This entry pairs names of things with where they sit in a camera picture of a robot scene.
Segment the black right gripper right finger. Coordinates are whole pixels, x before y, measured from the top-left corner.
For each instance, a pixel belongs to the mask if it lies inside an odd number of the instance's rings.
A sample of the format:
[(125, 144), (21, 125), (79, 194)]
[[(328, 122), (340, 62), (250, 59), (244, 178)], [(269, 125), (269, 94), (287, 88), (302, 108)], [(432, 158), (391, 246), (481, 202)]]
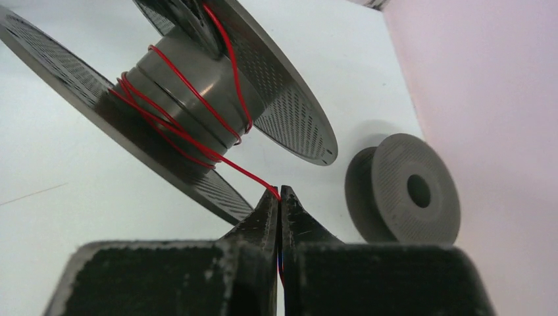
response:
[(494, 315), (465, 252), (446, 244), (346, 244), (280, 189), (286, 315)]

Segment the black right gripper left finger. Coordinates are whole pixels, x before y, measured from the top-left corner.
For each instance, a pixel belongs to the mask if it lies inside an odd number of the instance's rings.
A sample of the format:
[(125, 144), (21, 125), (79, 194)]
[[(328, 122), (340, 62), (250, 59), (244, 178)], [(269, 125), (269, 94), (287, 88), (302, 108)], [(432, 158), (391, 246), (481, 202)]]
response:
[(217, 240), (113, 240), (69, 259), (46, 315), (275, 315), (279, 203)]

